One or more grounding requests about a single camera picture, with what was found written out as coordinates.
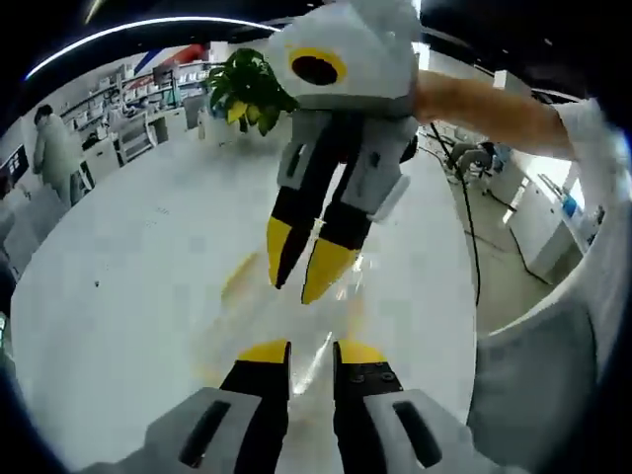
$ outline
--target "yellow fingertip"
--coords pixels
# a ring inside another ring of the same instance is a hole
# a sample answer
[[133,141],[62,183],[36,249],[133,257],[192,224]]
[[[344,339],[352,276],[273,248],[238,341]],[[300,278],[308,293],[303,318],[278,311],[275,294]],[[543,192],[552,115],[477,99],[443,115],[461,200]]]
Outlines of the yellow fingertip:
[[287,241],[287,236],[291,227],[285,222],[271,217],[268,221],[268,230],[266,239],[268,241],[268,262],[270,264],[268,273],[270,275],[270,282],[276,286],[278,277],[278,266],[280,264],[280,255],[283,252],[283,247]]
[[377,363],[385,362],[386,357],[376,348],[356,341],[340,339],[341,363]]
[[269,343],[257,344],[239,354],[237,360],[248,362],[283,363],[285,360],[286,339],[279,339]]
[[318,239],[309,259],[301,302],[309,304],[320,298],[357,258],[358,250],[349,250],[328,240]]

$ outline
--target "green leaf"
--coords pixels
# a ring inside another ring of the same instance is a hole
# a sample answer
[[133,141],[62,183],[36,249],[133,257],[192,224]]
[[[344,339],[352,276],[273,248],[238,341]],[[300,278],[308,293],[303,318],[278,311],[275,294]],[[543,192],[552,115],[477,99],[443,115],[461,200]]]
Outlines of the green leaf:
[[281,90],[281,94],[278,101],[280,103],[280,107],[288,113],[294,112],[294,110],[298,107],[298,103],[296,102],[296,99],[287,95],[284,90]]
[[254,125],[259,120],[261,116],[261,111],[259,108],[253,104],[248,106],[248,110],[246,111],[246,117],[248,118],[248,125]]
[[222,74],[224,72],[224,67],[220,66],[220,67],[213,67],[212,69],[210,69],[208,71],[208,78],[212,78],[214,76],[217,76],[219,74]]
[[242,133],[246,133],[248,131],[248,122],[246,121],[245,116],[239,117],[239,131]]
[[259,125],[259,133],[266,136],[277,124],[279,109],[267,107],[259,117],[257,124]]
[[239,99],[237,99],[237,96],[235,96],[234,94],[229,94],[224,101],[224,110],[230,111],[230,109],[235,105],[235,102],[237,102],[238,100]]
[[239,54],[239,51],[240,49],[237,49],[230,56],[228,56],[228,59],[226,59],[226,67],[232,66],[233,62],[235,62],[235,57],[237,57],[237,55]]
[[215,104],[217,104],[219,100],[226,95],[226,92],[226,88],[222,87],[222,85],[218,85],[217,87],[215,87],[215,90],[210,95],[210,107],[215,107]]

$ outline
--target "black cable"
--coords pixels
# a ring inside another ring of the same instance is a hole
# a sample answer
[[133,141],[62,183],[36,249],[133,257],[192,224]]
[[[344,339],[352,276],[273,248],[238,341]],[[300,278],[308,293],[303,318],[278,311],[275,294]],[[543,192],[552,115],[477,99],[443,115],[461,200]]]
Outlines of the black cable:
[[447,151],[447,147],[443,140],[440,138],[438,131],[436,131],[435,124],[431,122],[431,128],[433,129],[434,136],[437,141],[440,143],[441,148],[443,148],[443,153],[447,158],[450,166],[454,169],[454,175],[456,179],[461,182],[461,186],[463,187],[463,197],[465,198],[465,209],[467,211],[467,220],[470,224],[470,233],[472,235],[472,247],[474,248],[474,266],[476,267],[476,306],[478,306],[478,300],[481,297],[481,267],[478,262],[478,248],[476,247],[476,234],[474,233],[474,222],[472,221],[472,209],[470,209],[470,199],[467,195],[467,185],[465,184],[465,178],[463,177],[463,173],[458,167],[458,164],[452,160],[449,152]]

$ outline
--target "black circle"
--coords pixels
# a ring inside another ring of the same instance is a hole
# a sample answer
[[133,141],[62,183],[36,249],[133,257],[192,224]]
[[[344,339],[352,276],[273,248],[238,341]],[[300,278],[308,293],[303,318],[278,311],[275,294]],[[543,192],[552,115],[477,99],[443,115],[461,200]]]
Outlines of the black circle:
[[338,79],[338,72],[334,66],[314,56],[301,56],[294,59],[292,71],[303,81],[315,86],[328,86]]

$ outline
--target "potted plant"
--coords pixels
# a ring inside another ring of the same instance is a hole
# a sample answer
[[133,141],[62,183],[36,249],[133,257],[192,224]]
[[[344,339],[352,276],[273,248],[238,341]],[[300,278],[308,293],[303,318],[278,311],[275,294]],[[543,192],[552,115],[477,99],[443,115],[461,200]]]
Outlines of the potted plant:
[[226,121],[238,120],[244,133],[248,126],[256,125],[266,136],[281,112],[291,113],[297,107],[261,53],[251,48],[237,49],[226,62],[211,69],[206,84],[211,91],[210,108],[223,101]]

